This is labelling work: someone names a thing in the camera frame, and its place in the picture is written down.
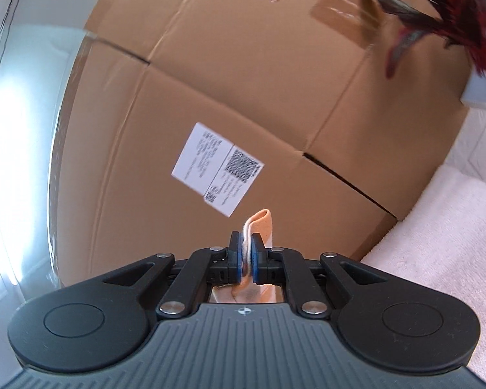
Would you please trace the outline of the white shipping label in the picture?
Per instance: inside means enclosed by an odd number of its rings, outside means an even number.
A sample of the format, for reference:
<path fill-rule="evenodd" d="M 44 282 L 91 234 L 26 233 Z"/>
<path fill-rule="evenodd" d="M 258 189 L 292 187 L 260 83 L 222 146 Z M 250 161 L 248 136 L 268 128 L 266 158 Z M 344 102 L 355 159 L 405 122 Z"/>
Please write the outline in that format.
<path fill-rule="evenodd" d="M 242 148 L 196 123 L 174 165 L 172 177 L 229 218 L 263 167 L 263 162 Z"/>

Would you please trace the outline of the orange white striped shirt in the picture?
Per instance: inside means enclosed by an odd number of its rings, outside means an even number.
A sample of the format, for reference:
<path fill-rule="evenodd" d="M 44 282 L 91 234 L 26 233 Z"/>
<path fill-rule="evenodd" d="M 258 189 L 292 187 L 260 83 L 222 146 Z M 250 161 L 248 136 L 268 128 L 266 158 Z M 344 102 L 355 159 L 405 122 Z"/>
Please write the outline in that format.
<path fill-rule="evenodd" d="M 284 300 L 280 286 L 255 282 L 258 249 L 253 236 L 258 234 L 265 249 L 273 247 L 273 219 L 269 209 L 261 209 L 247 219 L 242 229 L 242 275 L 238 284 L 215 286 L 209 301 L 218 304 L 273 304 Z"/>

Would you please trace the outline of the right cardboard box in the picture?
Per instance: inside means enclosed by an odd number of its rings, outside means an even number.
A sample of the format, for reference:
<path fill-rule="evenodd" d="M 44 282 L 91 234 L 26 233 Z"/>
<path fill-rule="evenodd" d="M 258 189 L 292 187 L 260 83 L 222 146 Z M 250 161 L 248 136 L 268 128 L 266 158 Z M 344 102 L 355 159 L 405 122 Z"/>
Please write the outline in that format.
<path fill-rule="evenodd" d="M 86 27 L 268 129 L 397 218 L 467 114 L 464 50 L 425 37 L 388 77 L 402 26 L 374 0 L 98 0 Z"/>

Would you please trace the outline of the large cardboard box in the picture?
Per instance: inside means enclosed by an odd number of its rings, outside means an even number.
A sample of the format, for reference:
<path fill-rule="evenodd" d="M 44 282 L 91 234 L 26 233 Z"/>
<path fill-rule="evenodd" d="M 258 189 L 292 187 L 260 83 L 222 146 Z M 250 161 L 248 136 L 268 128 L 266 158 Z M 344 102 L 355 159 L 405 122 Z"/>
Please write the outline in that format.
<path fill-rule="evenodd" d="M 232 108 L 90 37 L 62 100 L 48 204 L 66 286 L 156 253 L 225 246 L 263 209 L 272 241 L 309 258 L 359 259 L 396 221 Z"/>

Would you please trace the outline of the pink fleece towel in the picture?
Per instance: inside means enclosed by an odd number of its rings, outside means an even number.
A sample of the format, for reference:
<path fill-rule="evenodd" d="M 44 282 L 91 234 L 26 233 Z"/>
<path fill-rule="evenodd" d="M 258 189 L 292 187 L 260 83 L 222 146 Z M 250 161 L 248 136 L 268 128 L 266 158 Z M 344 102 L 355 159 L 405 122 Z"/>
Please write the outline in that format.
<path fill-rule="evenodd" d="M 439 167 L 406 219 L 363 262 L 470 306 L 481 333 L 469 367 L 486 381 L 486 183 Z"/>

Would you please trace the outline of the white side table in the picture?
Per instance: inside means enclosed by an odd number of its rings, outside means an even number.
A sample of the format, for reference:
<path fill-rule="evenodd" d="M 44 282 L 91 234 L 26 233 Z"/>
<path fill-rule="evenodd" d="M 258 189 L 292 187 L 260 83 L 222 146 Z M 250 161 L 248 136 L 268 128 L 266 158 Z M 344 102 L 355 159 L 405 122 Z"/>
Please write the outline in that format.
<path fill-rule="evenodd" d="M 486 110 L 486 76 L 471 72 L 461 102 L 470 108 Z"/>

